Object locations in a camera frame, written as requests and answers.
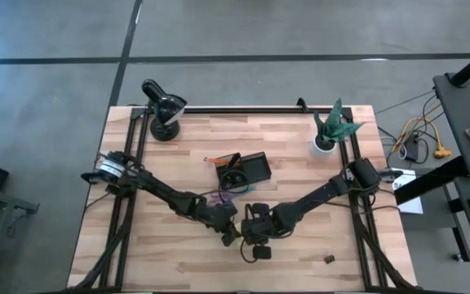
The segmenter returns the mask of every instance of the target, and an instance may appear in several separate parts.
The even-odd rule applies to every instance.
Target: butcher block tabletop
[[[357,132],[361,156],[376,168],[386,167],[384,152],[369,105],[349,106],[355,123],[366,123]],[[124,150],[131,107],[109,111],[101,153]],[[218,158],[240,152],[242,156],[266,153],[272,170],[270,180],[233,203],[243,217],[247,203],[295,201],[324,185],[342,169],[339,149],[325,159],[315,159],[308,147],[317,127],[312,114],[184,114],[180,133],[167,142],[149,133],[144,145],[143,164],[159,180],[180,191],[197,194],[217,188],[214,163]],[[132,154],[140,131],[138,120]],[[353,160],[348,142],[349,160]],[[91,187],[88,202],[105,194],[105,184]],[[381,184],[391,190],[391,185]],[[349,204],[348,196],[331,200]],[[393,195],[378,192],[373,207],[396,205]],[[69,275],[69,286],[80,282],[104,250],[113,208],[113,196],[89,207],[83,220]],[[413,265],[399,212],[393,208],[374,213],[380,246],[402,276],[416,284]],[[321,205],[305,215],[289,238],[270,240],[273,257],[247,264],[239,246],[225,247],[221,235],[198,222],[177,216],[166,203],[139,191],[135,202],[130,245],[126,259],[123,291],[132,292],[323,292],[363,290],[357,243],[351,213],[346,207]],[[251,247],[245,255],[251,258]],[[373,284],[378,285],[375,263],[368,251]],[[110,270],[115,277],[116,250]],[[324,257],[335,256],[327,264]]]

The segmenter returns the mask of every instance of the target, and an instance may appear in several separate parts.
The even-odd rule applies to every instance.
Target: concrete floor
[[[134,3],[0,1],[0,59],[120,57]],[[144,0],[131,47],[131,56],[400,53],[470,53],[470,0]],[[118,105],[145,104],[140,83],[153,78],[191,105],[292,105],[298,97],[330,105],[342,97],[348,105],[383,109],[430,91],[434,75],[468,62],[130,64],[116,98]],[[91,169],[117,71],[118,64],[89,60],[0,65],[6,191],[41,203],[7,240],[0,293],[66,284],[88,191],[79,175]],[[380,114],[378,124],[399,133],[425,100]],[[459,154],[446,118],[437,126],[446,148]],[[422,167],[442,163],[430,158]],[[470,293],[470,263],[449,259],[457,251],[449,230],[406,231],[406,238],[420,286]]]

